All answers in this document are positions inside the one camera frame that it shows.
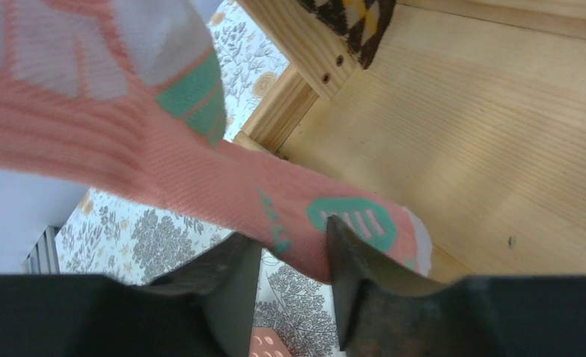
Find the wooden hanger stand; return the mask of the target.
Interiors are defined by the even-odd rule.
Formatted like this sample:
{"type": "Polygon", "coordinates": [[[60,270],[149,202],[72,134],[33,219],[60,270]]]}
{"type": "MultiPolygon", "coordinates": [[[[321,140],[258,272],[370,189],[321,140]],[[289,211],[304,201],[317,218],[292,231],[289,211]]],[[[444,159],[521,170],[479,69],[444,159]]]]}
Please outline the wooden hanger stand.
{"type": "Polygon", "coordinates": [[[399,1],[367,69],[242,7],[290,64],[240,138],[409,207],[437,279],[586,272],[586,1],[399,1]]]}

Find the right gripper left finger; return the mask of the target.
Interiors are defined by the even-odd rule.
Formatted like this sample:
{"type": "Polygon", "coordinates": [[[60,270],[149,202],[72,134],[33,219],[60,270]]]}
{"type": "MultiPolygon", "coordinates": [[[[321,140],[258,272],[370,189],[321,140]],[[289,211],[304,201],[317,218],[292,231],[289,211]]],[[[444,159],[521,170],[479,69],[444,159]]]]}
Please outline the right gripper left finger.
{"type": "Polygon", "coordinates": [[[238,232],[147,288],[172,297],[190,297],[208,331],[226,356],[248,356],[260,270],[259,244],[238,232]]]}

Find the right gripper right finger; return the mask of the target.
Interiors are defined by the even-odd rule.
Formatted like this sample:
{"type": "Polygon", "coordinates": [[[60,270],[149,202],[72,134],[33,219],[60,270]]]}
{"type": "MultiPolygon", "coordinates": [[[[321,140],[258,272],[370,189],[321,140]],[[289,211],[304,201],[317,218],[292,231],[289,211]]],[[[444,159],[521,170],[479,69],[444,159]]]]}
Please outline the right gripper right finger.
{"type": "Polygon", "coordinates": [[[447,356],[443,285],[360,239],[342,219],[326,227],[338,342],[348,356],[447,356]]]}

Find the pink sock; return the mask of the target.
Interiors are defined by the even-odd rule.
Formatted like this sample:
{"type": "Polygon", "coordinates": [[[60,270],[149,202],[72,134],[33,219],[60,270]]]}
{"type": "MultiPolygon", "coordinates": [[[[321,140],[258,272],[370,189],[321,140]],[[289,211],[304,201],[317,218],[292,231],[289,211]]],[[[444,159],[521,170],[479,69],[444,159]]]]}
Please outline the pink sock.
{"type": "Polygon", "coordinates": [[[428,274],[408,209],[227,142],[210,32],[190,1],[0,1],[0,169],[239,231],[327,282],[326,221],[428,274]]]}

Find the pink plastic basket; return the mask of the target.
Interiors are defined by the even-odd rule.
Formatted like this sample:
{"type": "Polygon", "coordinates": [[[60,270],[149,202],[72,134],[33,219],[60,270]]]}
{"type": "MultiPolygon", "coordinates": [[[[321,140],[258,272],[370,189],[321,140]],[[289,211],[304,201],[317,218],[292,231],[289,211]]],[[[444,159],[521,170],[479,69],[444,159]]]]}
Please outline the pink plastic basket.
{"type": "Polygon", "coordinates": [[[291,357],[279,335],[268,327],[254,327],[251,332],[249,357],[291,357]]]}

